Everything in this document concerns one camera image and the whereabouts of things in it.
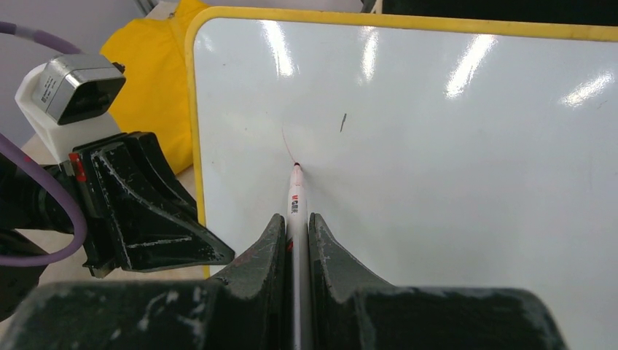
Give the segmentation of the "yellow-framed whiteboard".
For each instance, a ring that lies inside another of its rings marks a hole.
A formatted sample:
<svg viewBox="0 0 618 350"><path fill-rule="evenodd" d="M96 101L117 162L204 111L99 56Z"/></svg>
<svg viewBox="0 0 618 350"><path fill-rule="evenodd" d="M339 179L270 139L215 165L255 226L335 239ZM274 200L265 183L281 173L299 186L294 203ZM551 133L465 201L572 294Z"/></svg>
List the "yellow-framed whiteboard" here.
<svg viewBox="0 0 618 350"><path fill-rule="evenodd" d="M236 252L308 208L398 285L519 287L617 347L617 28L209 7L185 42L197 200Z"/></svg>

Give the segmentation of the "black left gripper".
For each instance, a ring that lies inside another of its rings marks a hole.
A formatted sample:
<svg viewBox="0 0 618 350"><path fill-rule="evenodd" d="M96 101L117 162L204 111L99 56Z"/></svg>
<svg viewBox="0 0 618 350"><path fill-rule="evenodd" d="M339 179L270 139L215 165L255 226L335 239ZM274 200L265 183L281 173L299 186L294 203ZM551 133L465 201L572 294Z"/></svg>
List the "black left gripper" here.
<svg viewBox="0 0 618 350"><path fill-rule="evenodd" d="M84 266L91 275L230 263L235 251L199 223L196 201L156 135L126 133L122 141L77 147L60 164L85 216Z"/></svg>

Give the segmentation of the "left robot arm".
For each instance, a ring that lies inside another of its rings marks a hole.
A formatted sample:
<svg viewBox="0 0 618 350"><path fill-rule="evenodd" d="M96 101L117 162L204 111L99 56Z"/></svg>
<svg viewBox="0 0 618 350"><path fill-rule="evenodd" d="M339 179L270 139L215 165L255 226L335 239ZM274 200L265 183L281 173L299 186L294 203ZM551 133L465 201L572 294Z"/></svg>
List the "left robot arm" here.
<svg viewBox="0 0 618 350"><path fill-rule="evenodd" d="M113 270L150 273L226 265L234 251L203 227L194 198L176 178L152 132L118 133L75 147L45 166L73 197L87 223L85 267L96 278ZM41 256L24 230L70 234L57 201L13 162L1 159L1 253Z"/></svg>

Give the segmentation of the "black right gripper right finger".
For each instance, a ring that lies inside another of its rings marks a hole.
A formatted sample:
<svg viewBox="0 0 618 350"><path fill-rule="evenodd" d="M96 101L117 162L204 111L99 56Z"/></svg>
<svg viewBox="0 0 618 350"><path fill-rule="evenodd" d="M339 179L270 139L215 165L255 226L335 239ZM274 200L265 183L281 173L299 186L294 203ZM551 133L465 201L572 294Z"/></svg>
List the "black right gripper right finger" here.
<svg viewBox="0 0 618 350"><path fill-rule="evenodd" d="M524 289L398 287L363 265L318 213L308 223L316 349L566 349Z"/></svg>

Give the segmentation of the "white red marker pen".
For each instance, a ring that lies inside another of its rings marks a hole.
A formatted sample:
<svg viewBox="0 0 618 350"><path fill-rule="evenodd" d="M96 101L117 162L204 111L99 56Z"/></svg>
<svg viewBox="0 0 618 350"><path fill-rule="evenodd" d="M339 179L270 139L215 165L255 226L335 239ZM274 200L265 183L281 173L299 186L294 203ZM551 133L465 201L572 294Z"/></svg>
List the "white red marker pen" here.
<svg viewBox="0 0 618 350"><path fill-rule="evenodd" d="M291 342L293 349L313 348L312 296L308 248L308 208L304 174L299 163L292 169L287 196L287 251L291 258Z"/></svg>

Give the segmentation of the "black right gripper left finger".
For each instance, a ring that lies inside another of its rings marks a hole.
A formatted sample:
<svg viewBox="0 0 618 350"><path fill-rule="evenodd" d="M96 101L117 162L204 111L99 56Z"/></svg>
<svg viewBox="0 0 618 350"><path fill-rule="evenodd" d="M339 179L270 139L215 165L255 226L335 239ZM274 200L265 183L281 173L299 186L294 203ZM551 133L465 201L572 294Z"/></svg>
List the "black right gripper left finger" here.
<svg viewBox="0 0 618 350"><path fill-rule="evenodd" d="M285 221L208 279L59 282L35 289L3 349L279 349Z"/></svg>

